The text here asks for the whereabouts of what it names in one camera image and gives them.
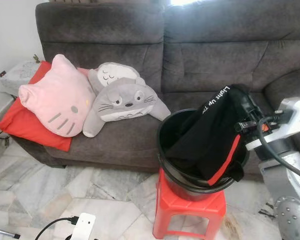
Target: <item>red cushion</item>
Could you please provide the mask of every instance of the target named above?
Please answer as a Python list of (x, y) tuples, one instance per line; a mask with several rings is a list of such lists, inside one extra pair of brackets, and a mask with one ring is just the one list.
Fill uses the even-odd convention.
[[(29, 84), (40, 81), (50, 69), (51, 64), (43, 61)], [(0, 121), (0, 129), (5, 133), (66, 152), (69, 151), (71, 145), (71, 137), (59, 136), (46, 129), (34, 113), (21, 105), (19, 98)]]

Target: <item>gray sofa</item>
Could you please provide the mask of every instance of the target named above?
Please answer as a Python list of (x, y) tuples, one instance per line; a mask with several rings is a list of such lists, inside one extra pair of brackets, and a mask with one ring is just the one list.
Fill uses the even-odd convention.
[[(265, 113), (300, 96), (300, 0), (212, 0), (186, 6), (57, 4), (36, 7), (47, 61), (62, 53), (78, 67), (134, 67), (171, 112), (197, 108), (224, 85), (249, 86)], [(147, 115), (75, 136), (69, 152), (14, 137), (51, 167), (95, 166), (155, 172), (160, 122)], [(300, 150), (300, 133), (293, 141)], [(252, 152), (245, 166), (258, 173)]]

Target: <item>totoro eye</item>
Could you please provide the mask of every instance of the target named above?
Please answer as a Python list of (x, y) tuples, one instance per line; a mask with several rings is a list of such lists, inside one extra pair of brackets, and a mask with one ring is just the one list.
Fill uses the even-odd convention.
[(120, 106), (121, 104), (122, 104), (122, 97), (121, 96), (119, 96), (119, 98), (116, 101), (112, 102), (113, 106)]
[(135, 93), (134, 100), (136, 100), (137, 102), (140, 102), (144, 99), (144, 97), (145, 97), (144, 92), (139, 90)]

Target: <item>plastic stool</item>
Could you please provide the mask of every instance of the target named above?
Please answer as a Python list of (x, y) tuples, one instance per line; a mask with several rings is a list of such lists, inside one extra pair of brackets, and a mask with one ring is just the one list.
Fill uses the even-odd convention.
[[(169, 188), (165, 173), (160, 169), (153, 236), (156, 239), (163, 239), (165, 235), (180, 235), (213, 240), (226, 214), (226, 208), (224, 191), (207, 194), (207, 198), (201, 201), (188, 201), (178, 197)], [(205, 235), (184, 231), (168, 231), (171, 218), (174, 215), (193, 215), (209, 219)]]

